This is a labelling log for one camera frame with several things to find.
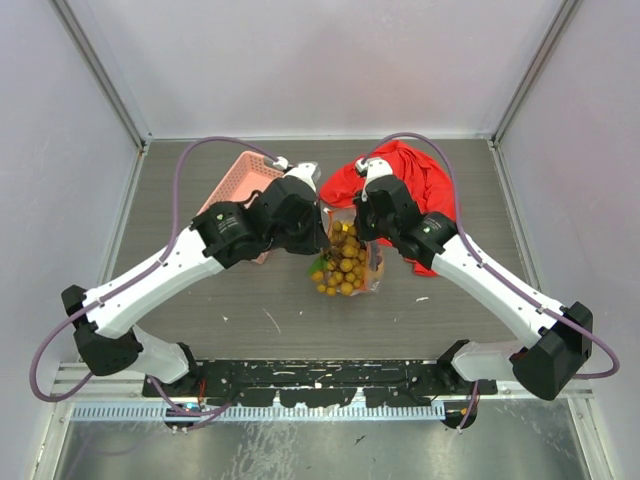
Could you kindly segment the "clear zip top bag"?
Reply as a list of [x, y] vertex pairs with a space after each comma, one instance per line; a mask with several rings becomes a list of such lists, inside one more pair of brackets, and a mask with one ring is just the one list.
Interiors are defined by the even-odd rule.
[[[354, 207], [345, 208], [345, 209], [324, 207], [322, 210], [322, 220], [326, 230], [327, 237], [328, 237], [329, 227], [333, 221], [344, 221], [344, 222], [353, 223], [355, 225], [355, 216], [356, 216], [356, 212]], [[370, 241], [370, 242], [364, 241], [364, 242], [366, 243], [369, 251], [368, 259], [366, 260], [366, 263], [365, 263], [366, 286], [365, 286], [365, 291], [358, 294], [376, 292], [379, 288], [379, 284], [380, 284], [382, 275], [384, 273], [384, 257], [383, 257], [383, 253], [379, 243], [377, 241]]]

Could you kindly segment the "brown longan bunch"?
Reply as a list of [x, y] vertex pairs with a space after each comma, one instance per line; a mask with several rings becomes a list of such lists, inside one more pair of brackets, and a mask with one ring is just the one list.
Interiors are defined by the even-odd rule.
[[364, 292], [369, 251], [355, 225], [333, 221], [328, 239], [329, 246], [317, 257], [308, 274], [317, 291], [327, 296], [354, 296]]

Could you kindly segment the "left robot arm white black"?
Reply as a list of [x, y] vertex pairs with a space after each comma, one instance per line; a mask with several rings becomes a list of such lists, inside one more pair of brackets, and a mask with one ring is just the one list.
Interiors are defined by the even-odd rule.
[[314, 255], [326, 247], [316, 186], [296, 170], [244, 202], [211, 204], [159, 252], [110, 283], [62, 294], [80, 357], [95, 376], [124, 370], [150, 375], [178, 396], [194, 393], [200, 372], [182, 343], [168, 343], [137, 323], [180, 291], [265, 252]]

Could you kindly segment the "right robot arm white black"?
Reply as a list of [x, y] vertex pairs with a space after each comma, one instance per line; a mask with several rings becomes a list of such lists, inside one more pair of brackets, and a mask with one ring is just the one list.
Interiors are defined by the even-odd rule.
[[516, 342], [464, 342], [438, 370], [444, 390], [459, 394], [476, 380], [512, 380], [555, 399], [592, 353], [593, 314], [582, 303], [553, 300], [483, 255], [440, 212], [421, 213], [392, 174], [356, 194], [356, 224], [368, 240], [385, 239], [406, 259], [453, 282], [502, 321]]

